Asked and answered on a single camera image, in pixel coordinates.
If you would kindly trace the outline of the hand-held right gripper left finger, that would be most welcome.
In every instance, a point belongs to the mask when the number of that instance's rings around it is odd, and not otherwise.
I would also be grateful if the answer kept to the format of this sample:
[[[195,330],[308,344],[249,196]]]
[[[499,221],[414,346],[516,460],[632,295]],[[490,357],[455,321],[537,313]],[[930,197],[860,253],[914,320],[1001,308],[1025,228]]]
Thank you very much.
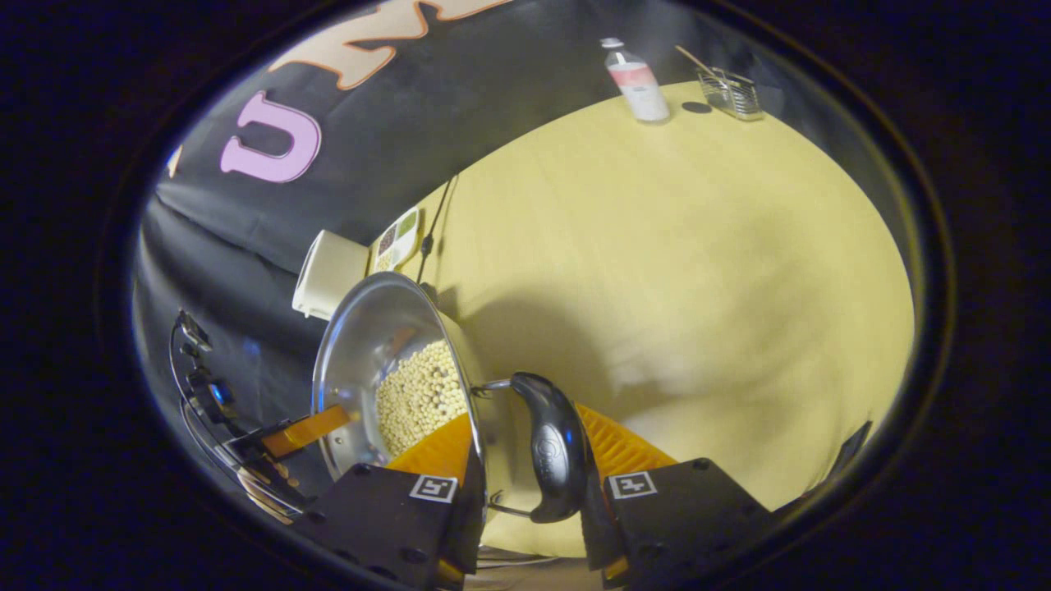
[[[387,466],[354,464],[292,530],[384,579],[461,590],[477,568],[483,496],[483,467],[461,413]]]

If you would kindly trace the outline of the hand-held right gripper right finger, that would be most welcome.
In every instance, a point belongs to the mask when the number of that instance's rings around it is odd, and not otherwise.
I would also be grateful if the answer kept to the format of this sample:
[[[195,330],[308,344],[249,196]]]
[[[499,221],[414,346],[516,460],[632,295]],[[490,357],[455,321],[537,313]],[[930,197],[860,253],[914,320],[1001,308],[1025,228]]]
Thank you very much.
[[[583,543],[606,589],[709,580],[776,524],[713,460],[676,461],[616,420],[579,412],[590,443]]]

